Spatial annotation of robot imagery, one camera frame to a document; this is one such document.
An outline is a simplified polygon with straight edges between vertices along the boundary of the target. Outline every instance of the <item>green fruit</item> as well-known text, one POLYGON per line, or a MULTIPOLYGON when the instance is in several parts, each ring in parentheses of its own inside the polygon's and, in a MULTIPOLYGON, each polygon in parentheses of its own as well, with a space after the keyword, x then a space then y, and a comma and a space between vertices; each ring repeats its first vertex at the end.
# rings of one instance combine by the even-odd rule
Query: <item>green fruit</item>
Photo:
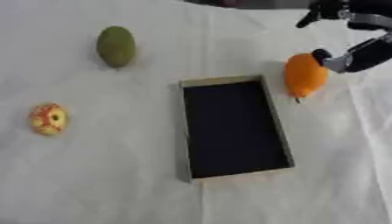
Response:
POLYGON ((121 26, 110 26, 98 37, 96 51, 110 67, 124 67, 136 55, 135 39, 121 26))

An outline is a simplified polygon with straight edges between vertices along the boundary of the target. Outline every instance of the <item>table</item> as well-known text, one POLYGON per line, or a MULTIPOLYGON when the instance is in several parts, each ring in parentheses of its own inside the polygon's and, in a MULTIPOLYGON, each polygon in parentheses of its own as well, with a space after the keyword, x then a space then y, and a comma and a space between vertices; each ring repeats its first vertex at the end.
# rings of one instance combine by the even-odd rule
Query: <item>table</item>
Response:
POLYGON ((303 10, 158 0, 5 0, 0 11, 1 223, 390 223, 391 62, 331 73, 299 105, 282 82, 294 53, 340 54, 377 33, 298 30, 303 10), (133 66, 97 58, 109 25, 135 34, 133 66), (178 81, 238 74, 265 74, 297 166, 181 181, 178 81), (70 111, 65 133, 29 130, 40 102, 70 111))

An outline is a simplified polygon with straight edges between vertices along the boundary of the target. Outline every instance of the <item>white cloth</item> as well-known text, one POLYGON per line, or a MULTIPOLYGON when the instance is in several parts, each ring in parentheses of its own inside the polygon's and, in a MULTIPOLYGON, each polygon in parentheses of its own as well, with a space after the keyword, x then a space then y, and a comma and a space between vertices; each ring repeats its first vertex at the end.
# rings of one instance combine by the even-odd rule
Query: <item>white cloth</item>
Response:
POLYGON ((391 62, 332 73, 296 104, 284 62, 343 53, 372 32, 299 30, 300 10, 224 10, 152 0, 0 3, 0 223, 390 223, 391 62), (95 38, 129 28, 133 66, 107 68, 95 38), (180 80, 266 74, 297 166, 188 184, 180 80), (54 138, 30 131, 40 102, 71 113, 54 138))

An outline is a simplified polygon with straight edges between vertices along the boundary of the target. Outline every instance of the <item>robotic arm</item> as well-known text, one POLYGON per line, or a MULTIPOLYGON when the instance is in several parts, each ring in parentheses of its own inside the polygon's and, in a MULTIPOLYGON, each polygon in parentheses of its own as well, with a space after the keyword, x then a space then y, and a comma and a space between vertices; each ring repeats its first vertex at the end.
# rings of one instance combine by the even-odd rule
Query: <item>robotic arm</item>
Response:
POLYGON ((345 19, 350 29, 386 32, 353 46, 338 58, 324 49, 313 51, 312 56, 321 66, 337 73, 355 73, 392 58, 392 0, 318 0, 309 9, 297 23, 298 28, 320 19, 345 19))

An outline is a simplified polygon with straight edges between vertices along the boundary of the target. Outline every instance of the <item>orange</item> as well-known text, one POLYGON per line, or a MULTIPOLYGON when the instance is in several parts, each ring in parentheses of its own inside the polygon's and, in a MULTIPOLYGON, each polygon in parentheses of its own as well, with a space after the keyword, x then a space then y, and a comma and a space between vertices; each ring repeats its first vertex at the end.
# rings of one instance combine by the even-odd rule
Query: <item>orange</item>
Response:
POLYGON ((289 94, 303 98, 326 84, 328 69, 310 53, 292 56, 286 63, 284 80, 289 94))

